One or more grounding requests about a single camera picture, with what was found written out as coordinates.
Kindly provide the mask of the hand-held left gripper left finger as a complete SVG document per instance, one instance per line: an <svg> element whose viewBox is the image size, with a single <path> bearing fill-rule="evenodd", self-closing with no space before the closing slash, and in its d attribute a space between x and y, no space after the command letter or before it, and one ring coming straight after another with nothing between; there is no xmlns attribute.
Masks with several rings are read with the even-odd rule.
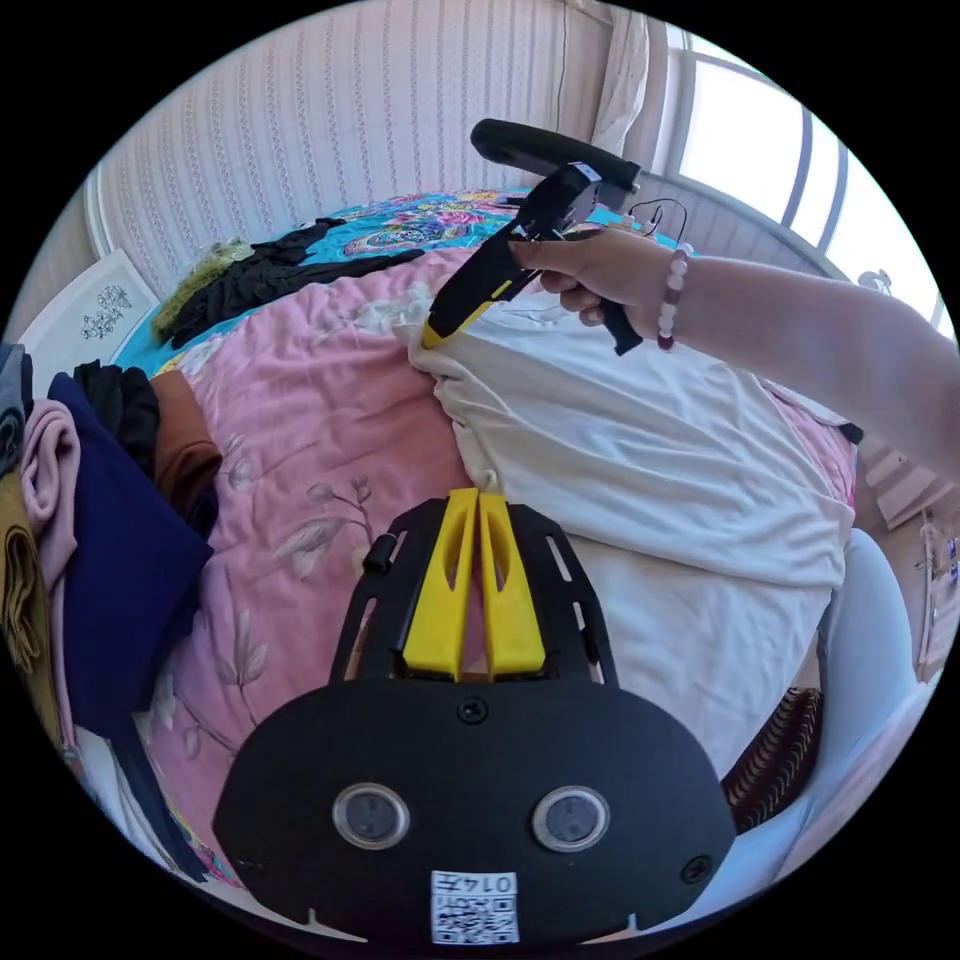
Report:
<svg viewBox="0 0 960 960"><path fill-rule="evenodd" d="M432 536L402 659L411 675L457 681L468 619L478 491L452 490Z"/></svg>

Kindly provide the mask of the person's right hand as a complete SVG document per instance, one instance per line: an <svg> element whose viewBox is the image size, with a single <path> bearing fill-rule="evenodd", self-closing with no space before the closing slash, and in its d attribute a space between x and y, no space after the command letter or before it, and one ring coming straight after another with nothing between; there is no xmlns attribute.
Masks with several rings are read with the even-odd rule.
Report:
<svg viewBox="0 0 960 960"><path fill-rule="evenodd" d="M586 325L603 323L602 302L623 307L637 335L656 337L673 251L636 233L603 230L585 240L513 241L517 264Z"/></svg>

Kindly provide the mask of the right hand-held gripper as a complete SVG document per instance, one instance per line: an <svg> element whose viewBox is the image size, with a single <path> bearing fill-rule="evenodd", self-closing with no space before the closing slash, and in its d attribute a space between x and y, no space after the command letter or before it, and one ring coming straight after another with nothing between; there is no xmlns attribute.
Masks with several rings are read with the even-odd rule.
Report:
<svg viewBox="0 0 960 960"><path fill-rule="evenodd" d="M434 349L446 343L532 283L536 273L517 264L511 242L585 240L601 232L589 217L599 205L619 208L634 192L640 172L628 161L616 161L608 169L573 162L546 176L521 201L513 219L437 292L422 329L422 346Z"/></svg>

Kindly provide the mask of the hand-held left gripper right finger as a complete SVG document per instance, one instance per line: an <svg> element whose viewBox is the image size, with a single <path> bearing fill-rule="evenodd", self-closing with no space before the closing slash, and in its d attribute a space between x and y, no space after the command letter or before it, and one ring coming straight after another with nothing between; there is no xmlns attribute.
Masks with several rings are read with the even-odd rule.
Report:
<svg viewBox="0 0 960 960"><path fill-rule="evenodd" d="M478 494L487 671L493 682L539 674L543 641L525 565L504 497Z"/></svg>

